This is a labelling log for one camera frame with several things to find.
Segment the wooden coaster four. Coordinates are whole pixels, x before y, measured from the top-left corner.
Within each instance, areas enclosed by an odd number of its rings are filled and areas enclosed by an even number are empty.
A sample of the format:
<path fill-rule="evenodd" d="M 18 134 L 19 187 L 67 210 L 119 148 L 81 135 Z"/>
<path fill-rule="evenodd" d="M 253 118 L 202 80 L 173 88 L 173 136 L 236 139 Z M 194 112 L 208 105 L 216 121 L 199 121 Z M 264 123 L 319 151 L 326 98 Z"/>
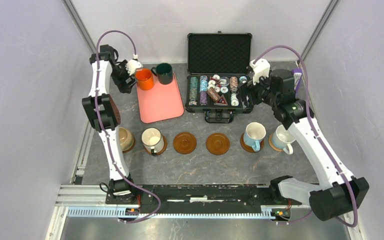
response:
<path fill-rule="evenodd" d="M 213 155 L 220 156 L 228 152 L 230 140 L 223 133 L 213 133 L 206 139 L 206 149 Z"/>

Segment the wooden coaster three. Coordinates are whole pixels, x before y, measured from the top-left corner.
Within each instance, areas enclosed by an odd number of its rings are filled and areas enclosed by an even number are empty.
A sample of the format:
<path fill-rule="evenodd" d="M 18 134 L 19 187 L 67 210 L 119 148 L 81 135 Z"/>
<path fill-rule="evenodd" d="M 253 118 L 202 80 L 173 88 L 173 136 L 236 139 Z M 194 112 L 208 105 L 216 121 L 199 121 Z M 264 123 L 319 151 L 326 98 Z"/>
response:
<path fill-rule="evenodd" d="M 174 149 L 182 155 L 192 153 L 197 146 L 195 136 L 190 132 L 180 132 L 173 139 Z"/>

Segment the wooden coaster one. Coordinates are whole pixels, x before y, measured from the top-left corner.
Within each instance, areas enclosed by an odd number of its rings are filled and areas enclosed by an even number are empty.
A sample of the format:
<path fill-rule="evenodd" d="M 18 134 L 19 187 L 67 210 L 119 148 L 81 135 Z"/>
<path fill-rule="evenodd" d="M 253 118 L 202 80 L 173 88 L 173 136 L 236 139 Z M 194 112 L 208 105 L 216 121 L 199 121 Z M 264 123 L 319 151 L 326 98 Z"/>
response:
<path fill-rule="evenodd" d="M 134 138 L 129 146 L 126 146 L 125 148 L 123 148 L 122 152 L 123 153 L 130 152 L 135 147 L 135 144 L 136 144 L 136 139 Z"/>

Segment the light blue mug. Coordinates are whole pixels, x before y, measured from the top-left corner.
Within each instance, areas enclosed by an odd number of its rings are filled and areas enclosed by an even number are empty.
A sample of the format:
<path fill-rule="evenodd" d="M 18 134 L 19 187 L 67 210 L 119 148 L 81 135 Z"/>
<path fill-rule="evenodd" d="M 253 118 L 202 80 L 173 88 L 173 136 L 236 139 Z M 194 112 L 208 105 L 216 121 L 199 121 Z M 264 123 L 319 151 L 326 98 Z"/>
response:
<path fill-rule="evenodd" d="M 260 142 L 266 137 L 266 128 L 258 122 L 249 123 L 244 131 L 244 142 L 255 151 L 260 149 Z"/>

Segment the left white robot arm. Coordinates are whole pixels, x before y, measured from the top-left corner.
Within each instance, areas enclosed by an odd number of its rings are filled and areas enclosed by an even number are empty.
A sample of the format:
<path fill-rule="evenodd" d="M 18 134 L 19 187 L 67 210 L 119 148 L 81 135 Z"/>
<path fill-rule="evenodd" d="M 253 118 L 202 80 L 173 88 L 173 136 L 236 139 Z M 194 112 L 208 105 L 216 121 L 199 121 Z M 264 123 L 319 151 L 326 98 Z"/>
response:
<path fill-rule="evenodd" d="M 137 80 L 130 74 L 128 61 L 118 60 L 116 49 L 106 44 L 91 55 L 93 69 L 89 95 L 81 100 L 91 127 L 98 132 L 103 143 L 109 166 L 109 182 L 101 183 L 108 203 L 131 204 L 137 198 L 137 190 L 123 156 L 119 138 L 121 115 L 109 94 L 110 81 L 121 93 L 129 94 Z"/>

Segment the cream mug dark handle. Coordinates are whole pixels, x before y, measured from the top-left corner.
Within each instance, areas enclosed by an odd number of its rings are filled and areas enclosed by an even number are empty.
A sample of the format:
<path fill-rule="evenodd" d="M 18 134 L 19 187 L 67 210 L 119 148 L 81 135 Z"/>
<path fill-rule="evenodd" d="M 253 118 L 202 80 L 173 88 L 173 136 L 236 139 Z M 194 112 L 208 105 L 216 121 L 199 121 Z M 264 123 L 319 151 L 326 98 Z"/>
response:
<path fill-rule="evenodd" d="M 158 147 L 159 149 L 161 149 L 163 143 L 159 143 L 159 141 L 161 140 L 162 136 L 163 134 L 159 129 L 150 127 L 143 131 L 141 135 L 141 141 L 143 145 L 155 146 L 156 148 Z"/>

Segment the beige ceramic mug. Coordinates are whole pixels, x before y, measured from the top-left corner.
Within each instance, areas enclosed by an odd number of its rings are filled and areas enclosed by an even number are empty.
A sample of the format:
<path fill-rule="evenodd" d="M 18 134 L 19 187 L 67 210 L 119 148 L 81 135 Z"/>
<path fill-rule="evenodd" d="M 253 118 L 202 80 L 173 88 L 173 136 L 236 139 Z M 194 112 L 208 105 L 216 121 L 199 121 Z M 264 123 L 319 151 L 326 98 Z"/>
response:
<path fill-rule="evenodd" d="M 128 129 L 124 127 L 120 127 L 118 129 L 119 131 L 119 141 L 120 141 L 120 147 L 123 151 L 123 148 L 126 146 L 129 146 L 133 139 L 135 139 L 134 135 L 129 131 Z"/>

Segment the dark green mug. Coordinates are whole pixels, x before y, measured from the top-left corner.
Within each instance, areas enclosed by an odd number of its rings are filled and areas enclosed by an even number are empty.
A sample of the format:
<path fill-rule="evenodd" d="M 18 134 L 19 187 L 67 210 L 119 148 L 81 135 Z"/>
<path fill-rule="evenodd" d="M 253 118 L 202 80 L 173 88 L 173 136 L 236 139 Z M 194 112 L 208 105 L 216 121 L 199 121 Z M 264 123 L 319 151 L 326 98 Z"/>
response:
<path fill-rule="evenodd" d="M 162 85 L 168 85 L 173 81 L 173 67 L 171 64 L 163 62 L 151 68 L 151 72 L 157 77 Z"/>

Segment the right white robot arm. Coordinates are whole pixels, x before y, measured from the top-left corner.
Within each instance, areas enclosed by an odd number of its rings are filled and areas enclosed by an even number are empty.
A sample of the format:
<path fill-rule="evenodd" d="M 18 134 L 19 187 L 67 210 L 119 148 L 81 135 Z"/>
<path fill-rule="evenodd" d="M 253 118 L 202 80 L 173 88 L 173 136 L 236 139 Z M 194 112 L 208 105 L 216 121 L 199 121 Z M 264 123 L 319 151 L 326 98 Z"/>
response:
<path fill-rule="evenodd" d="M 256 105 L 264 103 L 271 107 L 274 117 L 300 145 L 319 182 L 302 182 L 290 175 L 277 177 L 270 182 L 269 199 L 275 204 L 291 199 L 308 205 L 321 221 L 338 219 L 349 212 L 357 221 L 369 183 L 364 177 L 355 177 L 339 160 L 309 105 L 296 97 L 294 86 L 293 73 L 285 69 L 271 70 L 258 83 L 239 82 L 241 94 Z"/>

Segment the white mug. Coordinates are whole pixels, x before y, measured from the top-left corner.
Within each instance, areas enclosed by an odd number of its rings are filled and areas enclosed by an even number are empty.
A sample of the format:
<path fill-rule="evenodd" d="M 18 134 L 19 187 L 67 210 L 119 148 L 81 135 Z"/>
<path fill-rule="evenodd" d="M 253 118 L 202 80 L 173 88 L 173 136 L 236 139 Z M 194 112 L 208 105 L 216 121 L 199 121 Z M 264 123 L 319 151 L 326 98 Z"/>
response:
<path fill-rule="evenodd" d="M 273 133 L 273 144 L 277 148 L 283 149 L 283 152 L 288 155 L 292 155 L 294 153 L 292 144 L 295 141 L 296 139 L 294 136 L 288 130 L 286 130 L 283 125 L 279 125 Z"/>

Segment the wooden coaster two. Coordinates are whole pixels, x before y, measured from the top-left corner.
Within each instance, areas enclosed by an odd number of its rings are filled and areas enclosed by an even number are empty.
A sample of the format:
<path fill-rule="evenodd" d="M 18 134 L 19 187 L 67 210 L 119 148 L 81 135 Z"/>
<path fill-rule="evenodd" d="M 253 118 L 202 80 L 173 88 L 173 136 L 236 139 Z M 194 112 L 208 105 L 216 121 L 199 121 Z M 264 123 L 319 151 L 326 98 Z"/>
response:
<path fill-rule="evenodd" d="M 161 155 L 168 147 L 168 141 L 164 135 L 160 139 L 159 144 L 160 143 L 163 143 L 161 149 L 159 149 L 158 147 L 155 147 L 155 146 L 144 145 L 145 152 L 151 156 L 154 156 L 154 157 Z"/>

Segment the orange mug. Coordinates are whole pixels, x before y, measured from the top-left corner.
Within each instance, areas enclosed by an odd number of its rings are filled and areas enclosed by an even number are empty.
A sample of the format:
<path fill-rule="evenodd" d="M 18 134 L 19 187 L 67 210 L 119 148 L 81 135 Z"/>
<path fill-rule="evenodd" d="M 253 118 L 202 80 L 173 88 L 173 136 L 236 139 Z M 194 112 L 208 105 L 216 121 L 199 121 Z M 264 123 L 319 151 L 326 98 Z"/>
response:
<path fill-rule="evenodd" d="M 151 90 L 154 87 L 154 77 L 150 69 L 143 68 L 135 73 L 138 87 L 143 91 Z"/>

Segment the wooden coaster five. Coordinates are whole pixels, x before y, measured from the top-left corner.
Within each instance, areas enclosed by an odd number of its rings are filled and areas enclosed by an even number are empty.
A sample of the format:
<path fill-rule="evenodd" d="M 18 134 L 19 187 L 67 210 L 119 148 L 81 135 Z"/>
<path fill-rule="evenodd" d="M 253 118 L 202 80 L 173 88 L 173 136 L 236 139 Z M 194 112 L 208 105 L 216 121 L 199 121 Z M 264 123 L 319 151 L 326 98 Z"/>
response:
<path fill-rule="evenodd" d="M 246 151 L 246 152 L 249 152 L 249 153 L 257 153 L 259 152 L 260 150 L 262 150 L 264 148 L 264 145 L 265 145 L 265 141 L 264 139 L 259 143 L 259 150 L 258 151 L 255 151 L 251 146 L 248 146 L 245 144 L 245 141 L 244 141 L 244 137 L 245 137 L 245 134 L 243 133 L 240 137 L 240 145 L 241 147 Z"/>

